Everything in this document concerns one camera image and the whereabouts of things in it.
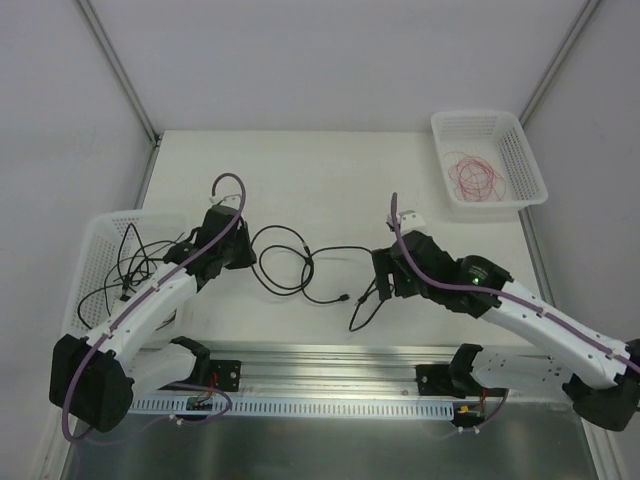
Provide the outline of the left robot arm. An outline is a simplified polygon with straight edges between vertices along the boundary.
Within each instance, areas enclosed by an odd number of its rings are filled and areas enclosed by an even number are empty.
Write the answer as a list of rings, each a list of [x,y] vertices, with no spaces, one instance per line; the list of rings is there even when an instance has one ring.
[[[175,382],[189,389],[211,384],[210,350],[185,336],[144,353],[161,324],[223,270],[256,262],[242,211],[214,205],[193,236],[172,246],[162,266],[115,316],[81,336],[55,344],[49,400],[62,418],[113,430],[139,398]]]

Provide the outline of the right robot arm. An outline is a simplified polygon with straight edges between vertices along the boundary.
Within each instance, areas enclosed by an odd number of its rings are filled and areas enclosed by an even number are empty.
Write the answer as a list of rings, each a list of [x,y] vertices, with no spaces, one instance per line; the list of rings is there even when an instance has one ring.
[[[506,329],[546,355],[525,358],[463,344],[448,366],[457,395],[479,388],[540,390],[613,432],[623,431],[638,412],[638,341],[617,340],[581,324],[492,261],[478,255],[454,259],[419,231],[375,250],[372,262],[381,301],[419,295]]]

